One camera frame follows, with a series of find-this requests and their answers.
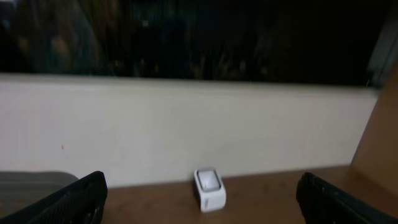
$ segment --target white wall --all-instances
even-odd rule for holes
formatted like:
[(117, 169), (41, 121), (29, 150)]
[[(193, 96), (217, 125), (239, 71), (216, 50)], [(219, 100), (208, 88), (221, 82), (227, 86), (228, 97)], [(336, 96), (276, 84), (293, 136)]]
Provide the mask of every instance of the white wall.
[(349, 164), (372, 90), (0, 77), (0, 170), (105, 173), (111, 187)]

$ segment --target wooden floor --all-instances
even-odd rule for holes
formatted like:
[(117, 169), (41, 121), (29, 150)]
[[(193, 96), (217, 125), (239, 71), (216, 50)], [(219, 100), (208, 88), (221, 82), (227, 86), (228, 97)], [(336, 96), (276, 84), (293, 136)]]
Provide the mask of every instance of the wooden floor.
[(211, 213), (200, 212), (190, 182), (110, 189), (102, 223), (304, 223), (295, 199), (304, 171), (398, 217), (392, 194), (349, 167), (334, 167), (225, 178), (226, 206)]

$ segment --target white box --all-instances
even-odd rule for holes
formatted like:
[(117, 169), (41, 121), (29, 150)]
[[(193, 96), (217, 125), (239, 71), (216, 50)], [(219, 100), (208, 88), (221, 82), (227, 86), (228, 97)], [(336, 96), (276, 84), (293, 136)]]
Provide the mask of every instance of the white box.
[(200, 210), (211, 212), (222, 209), (226, 203), (226, 192), (220, 175), (214, 168), (197, 169), (194, 171)]

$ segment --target white cube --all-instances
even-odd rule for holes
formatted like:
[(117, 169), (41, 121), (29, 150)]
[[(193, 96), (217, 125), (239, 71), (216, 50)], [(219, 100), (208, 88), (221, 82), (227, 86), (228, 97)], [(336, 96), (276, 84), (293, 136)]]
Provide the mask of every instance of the white cube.
[(200, 210), (211, 212), (225, 206), (226, 192), (220, 175), (213, 168), (195, 170), (193, 173), (197, 188)]

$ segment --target brown wall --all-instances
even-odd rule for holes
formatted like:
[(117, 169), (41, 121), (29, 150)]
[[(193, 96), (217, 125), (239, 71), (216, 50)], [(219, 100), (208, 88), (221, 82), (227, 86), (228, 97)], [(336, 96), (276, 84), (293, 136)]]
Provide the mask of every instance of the brown wall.
[(398, 196), (398, 62), (381, 91), (352, 166)]

